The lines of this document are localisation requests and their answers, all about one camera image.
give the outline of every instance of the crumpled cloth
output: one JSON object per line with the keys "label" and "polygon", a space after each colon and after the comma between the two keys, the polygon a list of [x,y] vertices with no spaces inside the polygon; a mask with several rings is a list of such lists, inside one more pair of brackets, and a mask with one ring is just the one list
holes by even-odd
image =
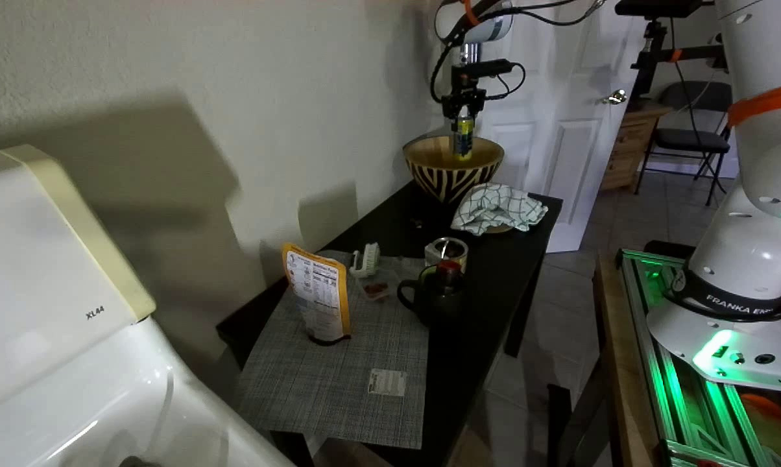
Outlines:
{"label": "crumpled cloth", "polygon": [[497,229],[528,230],[546,213],[546,204],[531,199],[526,191],[505,185],[472,188],[452,217],[452,229],[481,236]]}

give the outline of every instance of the white appliance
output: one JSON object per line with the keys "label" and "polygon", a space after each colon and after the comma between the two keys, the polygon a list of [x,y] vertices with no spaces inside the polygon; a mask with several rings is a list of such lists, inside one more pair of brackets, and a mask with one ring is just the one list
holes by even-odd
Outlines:
{"label": "white appliance", "polygon": [[0,150],[0,465],[288,465],[177,357],[42,150]]}

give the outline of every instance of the white door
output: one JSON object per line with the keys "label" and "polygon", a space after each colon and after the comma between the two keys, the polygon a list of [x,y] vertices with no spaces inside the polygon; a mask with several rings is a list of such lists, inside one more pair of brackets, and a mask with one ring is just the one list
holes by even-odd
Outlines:
{"label": "white door", "polygon": [[[590,3],[546,10],[546,19],[579,19]],[[519,94],[479,115],[479,133],[505,150],[494,181],[551,195],[562,213],[546,251],[579,250],[598,181],[625,115],[625,103],[602,103],[618,89],[629,92],[642,19],[602,5],[579,27],[546,27],[516,19],[514,31],[485,47],[485,58],[509,58],[526,67]]]}

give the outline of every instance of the gray placemat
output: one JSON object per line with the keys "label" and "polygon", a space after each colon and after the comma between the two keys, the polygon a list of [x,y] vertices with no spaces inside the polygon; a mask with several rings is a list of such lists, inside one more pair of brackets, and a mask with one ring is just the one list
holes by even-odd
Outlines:
{"label": "gray placemat", "polygon": [[382,258],[383,300],[350,277],[352,337],[330,348],[306,337],[284,290],[240,370],[239,413],[262,431],[419,450],[427,330],[394,295],[419,264]]}

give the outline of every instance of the white robot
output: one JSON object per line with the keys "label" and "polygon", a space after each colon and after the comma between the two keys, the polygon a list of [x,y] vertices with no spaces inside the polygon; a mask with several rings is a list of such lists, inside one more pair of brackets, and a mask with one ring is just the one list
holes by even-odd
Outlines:
{"label": "white robot", "polygon": [[[437,5],[435,33],[445,49],[433,70],[430,94],[454,121],[457,155],[466,150],[472,120],[488,98],[476,77],[516,67],[505,59],[479,62],[476,44],[500,40],[510,29],[510,16],[554,5],[566,3],[510,9],[497,0],[445,0]],[[662,3],[628,0],[618,10],[641,14],[655,5]],[[694,0],[680,5],[684,5],[681,16],[698,9]],[[738,188],[716,211],[694,254],[668,285],[667,300],[647,315],[647,330],[705,380],[781,390],[781,0],[718,0],[718,16],[737,98],[732,124]],[[437,97],[435,75],[452,49],[458,51],[452,64],[452,92]]]}

